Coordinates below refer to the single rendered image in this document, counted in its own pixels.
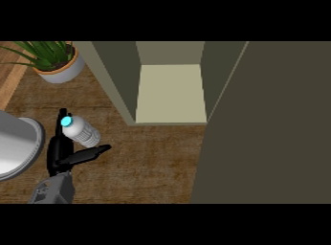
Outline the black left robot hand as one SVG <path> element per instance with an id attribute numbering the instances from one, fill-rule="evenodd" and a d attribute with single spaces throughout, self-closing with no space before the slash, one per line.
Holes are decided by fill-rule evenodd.
<path id="1" fill-rule="evenodd" d="M 66 112 L 66 109 L 61 108 L 58 112 L 55 135 L 50 138 L 47 149 L 47 171 L 50 176 L 71 170 L 74 165 L 95 160 L 100 154 L 112 148 L 111 145 L 99 145 L 74 151 L 74 141 L 64 135 L 61 124 L 61 120 L 69 116 L 71 114 Z"/>

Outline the clear water bottle, blue cap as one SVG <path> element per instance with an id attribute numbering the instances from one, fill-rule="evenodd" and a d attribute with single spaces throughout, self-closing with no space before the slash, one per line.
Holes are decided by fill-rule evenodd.
<path id="1" fill-rule="evenodd" d="M 62 134 L 86 148 L 95 147 L 100 142 L 97 129 L 80 116 L 65 116 L 61 119 Z"/>

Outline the olive open cabinet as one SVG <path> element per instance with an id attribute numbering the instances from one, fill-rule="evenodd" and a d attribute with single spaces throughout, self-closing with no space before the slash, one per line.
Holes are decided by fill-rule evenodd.
<path id="1" fill-rule="evenodd" d="M 204 125 L 245 41 L 78 41 L 87 68 L 130 125 Z"/>

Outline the dark olive cabinet door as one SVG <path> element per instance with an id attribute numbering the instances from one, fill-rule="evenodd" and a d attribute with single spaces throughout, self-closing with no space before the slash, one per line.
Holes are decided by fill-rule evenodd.
<path id="1" fill-rule="evenodd" d="M 195 203 L 331 203 L 331 42 L 251 42 L 202 142 Z"/>

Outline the large grey metal pot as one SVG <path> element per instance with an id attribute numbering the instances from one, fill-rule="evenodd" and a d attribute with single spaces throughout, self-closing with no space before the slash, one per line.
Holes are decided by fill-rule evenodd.
<path id="1" fill-rule="evenodd" d="M 43 151 L 46 130 L 31 118 L 0 110 L 0 181 L 18 177 Z"/>

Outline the potted green plant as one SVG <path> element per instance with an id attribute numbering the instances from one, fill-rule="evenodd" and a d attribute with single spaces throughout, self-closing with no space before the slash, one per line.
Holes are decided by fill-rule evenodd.
<path id="1" fill-rule="evenodd" d="M 25 58 L 27 62 L 15 65 L 30 67 L 46 82 L 59 84 L 77 77 L 84 61 L 71 41 L 15 41 L 15 44 L 27 54 L 2 45 L 0 49 Z"/>

